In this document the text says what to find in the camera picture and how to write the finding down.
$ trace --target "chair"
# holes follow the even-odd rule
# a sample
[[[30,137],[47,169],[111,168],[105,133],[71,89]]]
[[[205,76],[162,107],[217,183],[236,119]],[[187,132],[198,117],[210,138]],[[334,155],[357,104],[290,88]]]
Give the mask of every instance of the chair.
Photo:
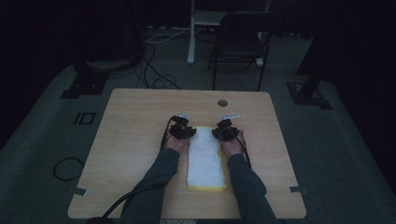
[[[270,39],[278,31],[281,22],[282,16],[276,12],[227,13],[220,21],[215,46],[207,67],[210,69],[210,65],[215,64],[212,90],[216,87],[218,63],[249,62],[248,69],[255,59],[262,58],[262,70],[257,87],[259,91],[270,48]]]

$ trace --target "white cloth with yellow trim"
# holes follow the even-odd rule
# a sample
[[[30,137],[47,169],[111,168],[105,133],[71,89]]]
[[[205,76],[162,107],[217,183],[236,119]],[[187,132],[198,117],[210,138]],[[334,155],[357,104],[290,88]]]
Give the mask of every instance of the white cloth with yellow trim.
[[[189,147],[189,190],[223,191],[227,189],[220,156],[220,144],[210,127],[195,127]]]

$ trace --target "wooden surface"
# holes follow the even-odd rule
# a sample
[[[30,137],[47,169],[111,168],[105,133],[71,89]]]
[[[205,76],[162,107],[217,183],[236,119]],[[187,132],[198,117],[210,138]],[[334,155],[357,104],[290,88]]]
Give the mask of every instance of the wooden surface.
[[[226,107],[218,100],[228,101]],[[215,126],[219,116],[239,114],[233,126],[245,131],[252,169],[267,187],[267,199],[278,218],[302,218],[304,202],[270,95],[252,91],[169,91],[116,89],[108,102],[68,214],[100,217],[144,176],[158,154],[166,123],[178,112],[190,125]],[[162,218],[239,218],[226,159],[229,189],[188,191],[188,152],[180,155],[177,174],[166,187]],[[123,203],[110,215],[120,217]]]

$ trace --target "sleeve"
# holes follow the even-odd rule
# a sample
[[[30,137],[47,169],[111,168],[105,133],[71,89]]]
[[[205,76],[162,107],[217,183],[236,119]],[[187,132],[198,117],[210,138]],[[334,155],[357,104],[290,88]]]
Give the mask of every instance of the sleeve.
[[[160,150],[157,159],[134,189],[167,184],[177,173],[178,158],[178,152],[171,148]],[[120,223],[160,223],[164,192],[165,188],[151,189],[128,199],[122,208]]]
[[[260,178],[250,168],[242,154],[228,159],[233,192],[238,202],[241,223],[277,223],[265,198],[267,192]]]

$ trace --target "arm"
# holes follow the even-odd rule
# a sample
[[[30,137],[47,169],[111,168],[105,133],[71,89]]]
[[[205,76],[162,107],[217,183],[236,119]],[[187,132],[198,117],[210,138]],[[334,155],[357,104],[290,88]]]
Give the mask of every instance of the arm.
[[[242,142],[241,134],[238,134],[237,137]],[[239,142],[234,139],[221,144],[229,158],[227,165],[230,170],[233,192],[238,202],[241,222],[277,223],[274,212],[265,198],[266,188],[256,173],[248,168]]]
[[[188,142],[188,139],[177,140],[171,136],[164,145],[165,149],[160,150],[157,159],[134,189],[167,184],[177,173],[179,152],[187,147]],[[165,188],[150,189],[128,199],[122,208],[120,223],[160,223],[164,192]]]

